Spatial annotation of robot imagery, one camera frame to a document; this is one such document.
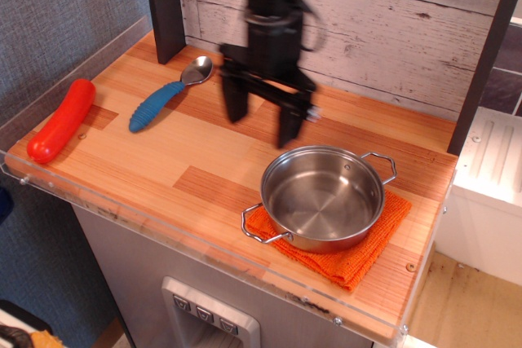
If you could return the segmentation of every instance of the orange dish cloth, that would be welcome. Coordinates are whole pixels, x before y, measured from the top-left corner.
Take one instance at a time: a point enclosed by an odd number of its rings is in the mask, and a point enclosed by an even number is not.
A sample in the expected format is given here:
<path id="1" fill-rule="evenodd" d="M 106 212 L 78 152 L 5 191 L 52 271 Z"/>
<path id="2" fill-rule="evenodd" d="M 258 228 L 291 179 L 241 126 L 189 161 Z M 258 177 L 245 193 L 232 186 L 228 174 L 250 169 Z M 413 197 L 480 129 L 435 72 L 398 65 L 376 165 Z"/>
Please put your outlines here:
<path id="1" fill-rule="evenodd" d="M 321 273 L 344 289 L 353 291 L 411 210 L 412 205 L 409 201 L 390 191 L 385 192 L 381 217 L 369 229 L 368 235 L 350 249 L 336 253 L 318 254 L 297 249 L 286 240 L 276 240 L 272 244 L 284 255 Z M 271 238 L 277 235 L 271 220 L 266 209 L 261 207 L 247 219 L 246 228 L 264 239 Z"/>

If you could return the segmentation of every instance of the whitewashed wood wall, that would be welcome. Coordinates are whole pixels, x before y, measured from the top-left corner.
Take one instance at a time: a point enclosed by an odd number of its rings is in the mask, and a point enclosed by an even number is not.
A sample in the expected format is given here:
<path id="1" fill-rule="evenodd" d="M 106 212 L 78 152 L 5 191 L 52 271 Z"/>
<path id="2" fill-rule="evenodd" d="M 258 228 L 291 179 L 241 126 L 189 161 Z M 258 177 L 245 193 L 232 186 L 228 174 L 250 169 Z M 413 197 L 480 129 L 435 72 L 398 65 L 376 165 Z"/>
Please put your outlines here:
<path id="1" fill-rule="evenodd" d="M 455 121 L 499 0 L 305 0 L 326 43 L 303 52 L 313 80 Z M 246 0 L 182 0 L 189 45 L 246 45 Z M 305 43 L 319 28 L 305 20 Z"/>

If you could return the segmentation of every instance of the spoon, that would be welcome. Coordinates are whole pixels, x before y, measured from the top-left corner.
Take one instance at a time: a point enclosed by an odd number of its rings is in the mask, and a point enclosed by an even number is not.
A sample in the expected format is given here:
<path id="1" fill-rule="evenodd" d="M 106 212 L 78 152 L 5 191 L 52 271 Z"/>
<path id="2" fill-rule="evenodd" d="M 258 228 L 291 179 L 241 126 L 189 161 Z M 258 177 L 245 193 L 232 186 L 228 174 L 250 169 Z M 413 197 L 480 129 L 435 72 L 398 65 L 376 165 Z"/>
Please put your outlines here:
<path id="1" fill-rule="evenodd" d="M 129 131 L 138 132 L 146 127 L 172 97 L 180 93 L 185 86 L 203 83 L 212 74 L 212 60 L 207 56 L 199 56 L 181 73 L 179 81 L 167 83 L 161 89 L 154 91 L 130 118 Z"/>

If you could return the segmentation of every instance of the blue spoon handle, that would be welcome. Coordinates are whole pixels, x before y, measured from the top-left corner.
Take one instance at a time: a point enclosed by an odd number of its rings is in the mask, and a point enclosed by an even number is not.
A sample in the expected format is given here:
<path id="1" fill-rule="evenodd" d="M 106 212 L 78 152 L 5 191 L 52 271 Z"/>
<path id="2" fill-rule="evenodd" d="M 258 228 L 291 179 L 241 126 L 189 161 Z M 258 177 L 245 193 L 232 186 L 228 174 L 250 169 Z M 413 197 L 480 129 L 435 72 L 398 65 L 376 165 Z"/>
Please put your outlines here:
<path id="1" fill-rule="evenodd" d="M 185 87 L 182 81 L 167 83 L 161 89 L 154 91 L 139 107 L 130 118 L 129 131 L 138 132 L 146 127 L 161 109 L 170 101 L 172 97 L 180 93 Z"/>

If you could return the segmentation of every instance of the metal pot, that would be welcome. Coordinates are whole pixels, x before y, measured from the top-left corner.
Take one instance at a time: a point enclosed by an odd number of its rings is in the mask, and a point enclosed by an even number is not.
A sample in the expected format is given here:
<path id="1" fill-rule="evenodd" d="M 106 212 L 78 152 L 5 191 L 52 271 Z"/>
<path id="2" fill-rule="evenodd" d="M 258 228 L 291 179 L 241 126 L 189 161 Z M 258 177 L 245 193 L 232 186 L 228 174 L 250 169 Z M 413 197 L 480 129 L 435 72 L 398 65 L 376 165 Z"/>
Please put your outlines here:
<path id="1" fill-rule="evenodd" d="M 393 175 L 381 181 L 364 160 L 369 155 L 387 159 Z M 299 249 L 330 253 L 361 242 L 381 215 L 384 187 L 397 176 L 389 156 L 353 152 L 330 146 L 306 146 L 285 152 L 265 170 L 262 202 L 241 214 L 243 232 L 269 244 L 285 239 Z M 264 205 L 279 234 L 263 240 L 246 229 L 246 215 Z"/>

